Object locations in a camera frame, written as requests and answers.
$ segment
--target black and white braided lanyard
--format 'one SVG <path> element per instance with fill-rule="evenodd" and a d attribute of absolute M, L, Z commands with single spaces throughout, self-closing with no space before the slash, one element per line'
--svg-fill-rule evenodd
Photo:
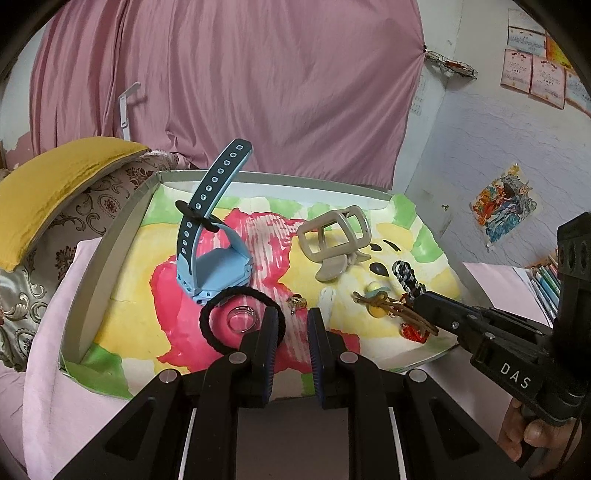
<path fill-rule="evenodd" d="M 419 283 L 415 278 L 414 270 L 411 268 L 410 263 L 403 260 L 397 260 L 392 265 L 392 272 L 407 293 L 410 302 L 426 292 L 425 285 Z"/>

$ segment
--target red tassel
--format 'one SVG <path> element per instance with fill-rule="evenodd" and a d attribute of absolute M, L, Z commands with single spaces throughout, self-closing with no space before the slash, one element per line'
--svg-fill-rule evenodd
<path fill-rule="evenodd" d="M 408 323 L 403 323 L 401 327 L 402 336 L 406 338 L 406 340 L 410 340 L 412 342 L 417 343 L 425 343 L 427 341 L 427 338 L 429 338 L 428 330 L 425 331 L 424 335 L 421 335 L 421 333 L 414 326 L 409 325 Z"/>

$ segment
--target clear ring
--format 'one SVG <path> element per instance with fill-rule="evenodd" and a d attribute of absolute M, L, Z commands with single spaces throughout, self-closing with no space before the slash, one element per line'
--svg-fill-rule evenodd
<path fill-rule="evenodd" d="M 248 315 L 251 318 L 251 323 L 245 322 L 245 328 L 240 330 L 234 328 L 232 326 L 232 319 L 238 315 Z M 234 333 L 246 333 L 249 330 L 252 330 L 258 325 L 258 315 L 256 310 L 248 305 L 240 305 L 239 307 L 235 307 L 228 312 L 228 316 L 226 318 L 226 322 L 228 323 L 228 328 L 233 331 Z"/>

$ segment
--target finger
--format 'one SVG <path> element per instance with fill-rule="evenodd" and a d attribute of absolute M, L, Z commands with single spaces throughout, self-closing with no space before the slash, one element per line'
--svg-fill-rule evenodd
<path fill-rule="evenodd" d="M 497 445 L 501 447 L 512 462 L 516 462 L 521 457 L 521 444 L 513 442 L 503 431 L 499 434 Z"/>
<path fill-rule="evenodd" d="M 564 449 L 573 431 L 574 420 L 561 427 L 553 427 L 543 420 L 531 422 L 524 432 L 524 440 L 534 447 Z"/>
<path fill-rule="evenodd" d="M 508 408 L 501 430 L 516 443 L 521 442 L 527 423 L 517 408 Z"/>
<path fill-rule="evenodd" d="M 581 433 L 582 433 L 582 428 L 581 428 L 581 425 L 579 424 L 579 428 L 577 430 L 576 435 L 574 436 L 569 455 L 566 456 L 567 460 L 569 459 L 570 454 L 575 450 L 575 448 L 579 444 L 579 441 L 581 439 Z M 534 468 L 534 470 L 532 471 L 532 476 L 536 477 L 536 476 L 544 475 L 545 473 L 548 473 L 551 470 L 554 470 L 556 467 L 558 467 L 558 463 L 560 462 L 560 459 L 562 458 L 562 454 L 563 454 L 565 448 L 566 448 L 566 445 L 564 445 L 564 447 L 562 447 L 562 448 L 549 450 L 548 453 L 546 453 L 546 455 L 544 455 L 544 457 L 542 458 L 542 460 L 538 464 L 538 466 L 536 468 Z"/>

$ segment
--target pink blanket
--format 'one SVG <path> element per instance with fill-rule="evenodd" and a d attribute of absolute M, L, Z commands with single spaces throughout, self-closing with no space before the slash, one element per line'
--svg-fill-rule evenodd
<path fill-rule="evenodd" d="M 53 478 L 126 403 L 81 387 L 58 366 L 66 318 L 99 242 L 78 244 L 31 348 L 22 401 L 22 446 L 31 480 Z"/>

